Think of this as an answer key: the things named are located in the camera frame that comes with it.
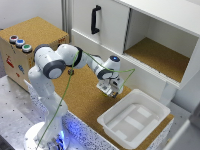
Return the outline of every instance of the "green cable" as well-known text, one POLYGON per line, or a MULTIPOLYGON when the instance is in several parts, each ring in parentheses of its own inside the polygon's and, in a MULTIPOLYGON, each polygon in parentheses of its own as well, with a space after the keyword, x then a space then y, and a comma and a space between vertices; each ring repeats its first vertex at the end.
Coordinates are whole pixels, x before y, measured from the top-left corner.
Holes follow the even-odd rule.
MULTIPOLYGON (((79 53, 79 51, 76 53, 76 55, 75 55, 75 57, 74 57, 73 64, 72 64, 72 70, 73 70, 74 62, 75 62, 75 60, 76 60, 76 58, 77 58, 78 53, 79 53)), ((57 113, 58 113, 58 110, 59 110, 60 105, 61 105, 61 103, 62 103, 62 101, 63 101, 63 98, 65 97, 65 94, 66 94, 66 92, 67 92, 67 89, 69 88, 69 83, 70 83, 71 76, 72 76, 72 70, 71 70, 71 72, 70 72, 70 77, 69 77, 69 80, 68 80, 68 83, 67 83, 67 87, 66 87, 66 89, 65 89, 65 92, 64 92, 64 94, 63 94, 61 100, 60 100, 60 103, 59 103, 59 105, 58 105, 58 108, 56 109, 56 112, 55 112, 53 118, 51 119, 50 123, 48 124, 47 128, 45 129, 45 131, 44 131, 44 133, 43 133, 43 135, 42 135, 42 137, 41 137, 41 139, 40 139, 40 141, 39 141, 39 143, 38 143, 38 145, 37 145, 36 150, 38 149, 38 147, 39 147, 39 145, 40 145, 40 143, 41 143, 41 141, 42 141, 42 139, 43 139, 45 133, 47 132, 49 126, 51 125, 51 123, 53 122, 54 118, 56 117, 56 115, 57 115, 57 113)))
MULTIPOLYGON (((59 103, 59 105, 58 105, 58 108, 56 109, 56 112, 55 112, 53 118, 51 119, 50 123, 48 124, 47 128, 45 129, 45 131, 44 131, 44 133, 43 133, 43 135, 42 135, 42 137, 41 137, 41 139, 40 139, 40 141, 39 141, 39 143, 38 143, 38 145, 37 145, 36 150, 38 149, 38 147, 39 147, 39 145, 40 145, 40 143, 41 143, 41 141, 42 141, 42 139, 43 139, 43 137, 44 137, 46 131, 47 131, 48 128, 50 127, 50 125, 51 125, 51 123, 53 122, 54 118, 56 117, 56 115, 57 115, 57 113, 58 113, 58 110, 59 110, 59 108, 60 108, 60 105, 61 105, 61 103, 62 103, 62 101, 63 101, 63 98, 65 97, 65 94, 66 94, 66 92, 67 92, 67 90, 68 90, 68 88, 69 88, 69 83, 70 83, 71 76, 72 76, 72 70, 73 70, 73 68, 74 68, 74 62, 75 62, 75 60, 76 60, 76 58, 77 58, 78 53, 79 53, 79 51, 76 53, 76 55, 75 55, 75 57, 74 57, 73 64, 72 64, 72 69, 71 69, 71 73, 70 73, 70 77, 69 77, 69 80, 68 80, 68 83, 67 83, 67 87, 66 87, 66 89, 65 89, 65 91, 64 91, 64 94, 63 94, 61 100, 60 100, 60 103, 59 103)), ((126 81, 128 80, 128 78, 129 78, 129 77, 133 74, 133 72, 135 71, 135 69, 124 70, 124 71, 114 71, 114 70, 110 70, 110 69, 108 69, 108 68, 102 66, 99 62, 97 62, 97 61, 96 61, 90 54, 88 54, 87 52, 84 52, 84 53, 87 54, 89 57, 91 57, 91 58, 92 58, 97 64, 99 64, 101 67, 103 67, 104 69, 109 70, 109 71, 111 71, 111 72, 121 72, 121 73, 122 73, 122 72, 129 72, 129 71, 132 71, 132 72, 129 74, 129 76, 126 78, 126 80, 123 82, 122 86, 120 87, 120 90, 121 90, 121 88, 124 86, 124 84, 126 83, 126 81)))

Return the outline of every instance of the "wooden board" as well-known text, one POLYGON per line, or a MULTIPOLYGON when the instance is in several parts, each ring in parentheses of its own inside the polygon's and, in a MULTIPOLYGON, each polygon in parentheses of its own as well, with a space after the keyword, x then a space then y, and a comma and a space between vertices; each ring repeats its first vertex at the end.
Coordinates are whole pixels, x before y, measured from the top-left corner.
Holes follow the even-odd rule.
POLYGON ((144 38, 125 53, 178 82, 181 82, 190 60, 149 38, 144 38))
MULTIPOLYGON (((70 68, 67 68, 60 78, 53 80, 55 90, 61 97, 68 82, 68 69, 70 68)), ((75 69, 75 74, 72 76, 64 100, 72 113, 120 150, 123 150, 120 145, 105 134, 102 126, 97 122, 97 118, 131 92, 131 89, 124 87, 123 93, 119 94, 116 99, 113 99, 105 97, 102 92, 96 88, 97 83, 98 79, 96 75, 88 66, 82 69, 75 69)), ((173 115, 167 116, 136 150, 145 150, 172 119, 173 115)))

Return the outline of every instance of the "white wall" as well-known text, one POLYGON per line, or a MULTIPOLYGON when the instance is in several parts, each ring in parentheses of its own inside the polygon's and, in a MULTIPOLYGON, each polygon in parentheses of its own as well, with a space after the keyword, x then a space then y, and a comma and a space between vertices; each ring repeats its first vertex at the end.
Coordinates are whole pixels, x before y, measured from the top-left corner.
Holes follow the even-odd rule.
POLYGON ((62 29, 61 0, 0 0, 0 28, 39 16, 62 29))
POLYGON ((173 102, 192 112, 200 102, 200 71, 180 91, 177 91, 173 102))

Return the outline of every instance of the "cabinet door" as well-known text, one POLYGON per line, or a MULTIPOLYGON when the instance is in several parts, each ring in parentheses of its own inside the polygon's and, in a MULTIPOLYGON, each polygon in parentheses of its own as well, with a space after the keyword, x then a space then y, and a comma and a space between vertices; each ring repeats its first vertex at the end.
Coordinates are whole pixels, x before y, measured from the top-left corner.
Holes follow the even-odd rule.
POLYGON ((74 0, 73 29, 100 45, 122 54, 129 17, 129 8, 113 0, 74 0), (91 14, 96 5, 96 28, 91 34, 91 14))

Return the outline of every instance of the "cork surface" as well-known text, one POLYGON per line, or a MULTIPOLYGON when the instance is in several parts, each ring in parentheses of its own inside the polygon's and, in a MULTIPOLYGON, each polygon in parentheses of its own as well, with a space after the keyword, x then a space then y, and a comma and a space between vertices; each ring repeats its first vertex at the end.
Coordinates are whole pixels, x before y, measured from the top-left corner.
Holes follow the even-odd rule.
MULTIPOLYGON (((55 90, 61 97, 68 82, 69 69, 70 68, 67 68, 60 78, 53 80, 55 90)), ((82 69, 75 69, 64 100, 72 113, 120 150, 123 150, 120 145, 105 134, 102 126, 97 122, 97 118, 131 92, 131 89, 124 87, 123 93, 119 94, 116 99, 113 99, 105 97, 102 92, 96 88, 97 83, 97 77, 88 66, 82 69)), ((145 150, 172 119, 173 116, 169 115, 136 150, 145 150)))
POLYGON ((143 39, 125 53, 178 82, 181 82, 190 60, 149 38, 143 39))
POLYGON ((68 34, 40 17, 35 17, 0 31, 0 37, 9 42, 12 35, 24 39, 33 50, 40 44, 50 44, 68 34))

